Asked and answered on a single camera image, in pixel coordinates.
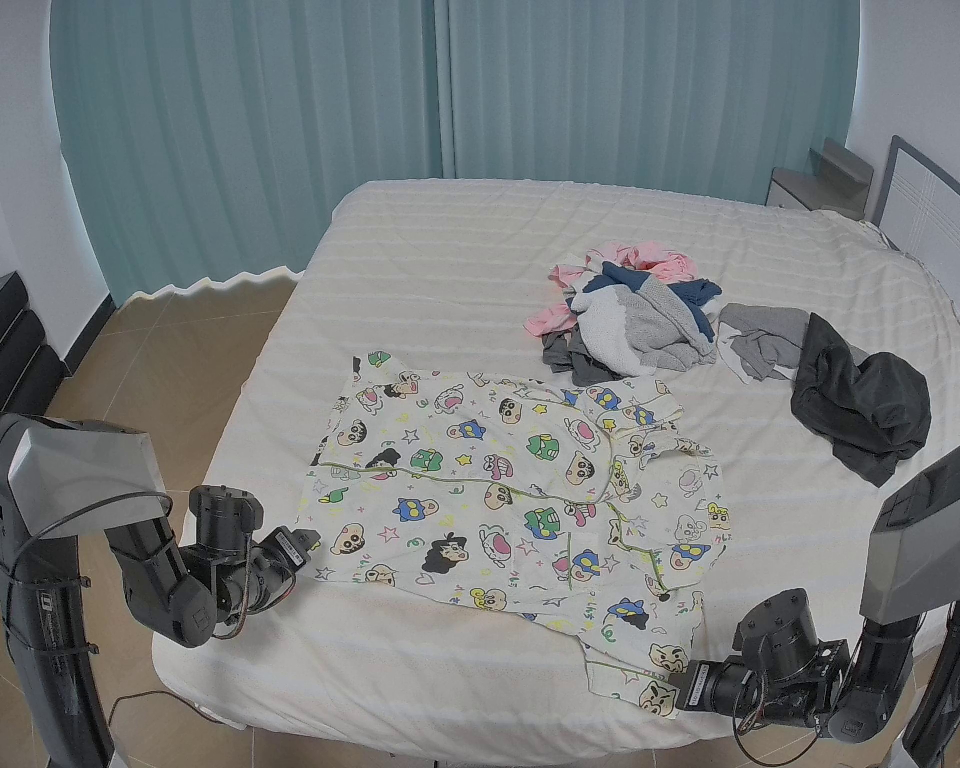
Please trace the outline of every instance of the white bed sheet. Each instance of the white bed sheet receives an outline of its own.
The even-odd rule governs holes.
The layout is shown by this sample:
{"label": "white bed sheet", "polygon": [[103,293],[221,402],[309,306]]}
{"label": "white bed sheet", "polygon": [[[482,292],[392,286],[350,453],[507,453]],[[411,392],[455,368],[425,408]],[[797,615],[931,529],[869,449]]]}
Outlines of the white bed sheet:
{"label": "white bed sheet", "polygon": [[[684,433],[723,462],[736,535],[708,577],[701,658],[724,658],[749,608],[797,586],[821,637],[854,640],[882,500],[960,435],[960,326],[921,267],[834,214],[574,183],[367,184],[337,209],[280,316],[209,482],[255,493],[265,530],[290,523],[360,351],[564,381],[522,323],[558,299],[552,265],[611,239],[660,240],[691,255],[725,301],[815,311],[852,344],[893,351],[926,375],[926,448],[880,490],[793,418],[788,384],[745,386],[722,362],[665,376],[686,409]],[[927,620],[918,652],[942,624]],[[725,718],[668,721],[590,694],[573,637],[369,585],[303,579],[296,599],[237,639],[188,651],[157,637],[154,661],[173,690],[231,720],[429,758],[562,763],[730,731]]]}

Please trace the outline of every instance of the curtain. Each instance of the curtain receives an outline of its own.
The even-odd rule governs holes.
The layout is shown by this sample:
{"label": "curtain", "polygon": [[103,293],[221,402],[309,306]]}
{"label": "curtain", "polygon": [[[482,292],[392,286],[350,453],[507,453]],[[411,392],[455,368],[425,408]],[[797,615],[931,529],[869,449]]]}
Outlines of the curtain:
{"label": "curtain", "polygon": [[762,203],[846,141],[858,0],[448,2],[457,177]]}
{"label": "curtain", "polygon": [[858,0],[54,0],[63,155],[114,299],[302,269],[367,180],[762,203],[852,110]]}

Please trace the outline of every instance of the cartoon print shirt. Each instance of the cartoon print shirt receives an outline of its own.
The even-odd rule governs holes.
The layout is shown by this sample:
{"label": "cartoon print shirt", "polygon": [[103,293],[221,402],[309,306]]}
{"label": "cartoon print shirt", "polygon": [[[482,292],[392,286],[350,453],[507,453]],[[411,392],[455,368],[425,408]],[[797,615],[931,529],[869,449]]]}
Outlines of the cartoon print shirt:
{"label": "cartoon print shirt", "polygon": [[355,359],[300,504],[317,578],[519,613],[580,638],[591,690],[670,716],[694,587],[731,538],[682,413],[649,377],[562,390]]}

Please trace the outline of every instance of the baseboard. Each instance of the baseboard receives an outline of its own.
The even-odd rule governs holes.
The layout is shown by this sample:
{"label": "baseboard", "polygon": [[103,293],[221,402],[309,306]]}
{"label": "baseboard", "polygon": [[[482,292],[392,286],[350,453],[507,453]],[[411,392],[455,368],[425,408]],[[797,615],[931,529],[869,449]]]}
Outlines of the baseboard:
{"label": "baseboard", "polygon": [[116,311],[117,305],[113,303],[113,297],[107,296],[103,303],[97,307],[97,311],[93,313],[93,317],[87,321],[84,329],[77,337],[77,341],[73,343],[73,347],[67,352],[66,357],[63,358],[64,375],[72,376],[77,372],[77,368],[80,367],[86,354],[90,351],[90,348],[93,347],[93,343],[97,340],[97,336],[100,335],[100,331],[104,329],[104,325],[107,324],[110,316]]}

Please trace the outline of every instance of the white wall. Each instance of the white wall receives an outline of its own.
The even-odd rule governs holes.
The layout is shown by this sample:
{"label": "white wall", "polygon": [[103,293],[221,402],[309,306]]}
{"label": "white wall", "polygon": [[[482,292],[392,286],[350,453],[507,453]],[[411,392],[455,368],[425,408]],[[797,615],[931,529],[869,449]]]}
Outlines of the white wall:
{"label": "white wall", "polygon": [[60,154],[49,27],[50,0],[0,0],[0,274],[62,358],[108,290]]}
{"label": "white wall", "polygon": [[847,147],[874,166],[868,218],[894,134],[960,179],[960,0],[860,0]]}

